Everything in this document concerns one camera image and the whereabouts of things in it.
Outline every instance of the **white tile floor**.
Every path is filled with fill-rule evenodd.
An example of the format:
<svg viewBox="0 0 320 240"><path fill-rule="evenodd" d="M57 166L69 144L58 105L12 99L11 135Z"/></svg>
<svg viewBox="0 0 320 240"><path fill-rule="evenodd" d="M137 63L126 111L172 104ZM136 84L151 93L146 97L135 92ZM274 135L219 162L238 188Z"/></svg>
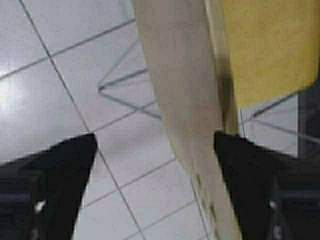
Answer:
<svg viewBox="0 0 320 240"><path fill-rule="evenodd" d="M133 17L129 0L0 1L0 163L95 132L99 152L74 240L208 240L189 178L154 117L148 74L98 93L146 68L139 42L115 66L138 38ZM297 154L295 137L248 120L262 106L242 111L242 134ZM259 119L296 130L296 108L293 98Z"/></svg>

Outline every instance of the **yellow towel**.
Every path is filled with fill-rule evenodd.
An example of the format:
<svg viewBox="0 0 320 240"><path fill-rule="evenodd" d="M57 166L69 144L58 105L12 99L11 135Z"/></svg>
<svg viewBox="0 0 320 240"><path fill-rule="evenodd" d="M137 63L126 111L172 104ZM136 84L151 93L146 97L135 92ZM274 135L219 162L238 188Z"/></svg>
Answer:
<svg viewBox="0 0 320 240"><path fill-rule="evenodd" d="M320 0L221 0L221 4L239 108L314 82Z"/></svg>

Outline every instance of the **yellow cloth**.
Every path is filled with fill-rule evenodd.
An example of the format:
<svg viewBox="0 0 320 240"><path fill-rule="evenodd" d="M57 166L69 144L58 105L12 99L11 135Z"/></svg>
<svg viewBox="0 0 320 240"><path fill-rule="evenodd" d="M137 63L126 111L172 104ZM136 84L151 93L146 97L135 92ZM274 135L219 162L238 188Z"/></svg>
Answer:
<svg viewBox="0 0 320 240"><path fill-rule="evenodd" d="M320 53L320 0L221 3L239 108L314 82Z"/></svg>

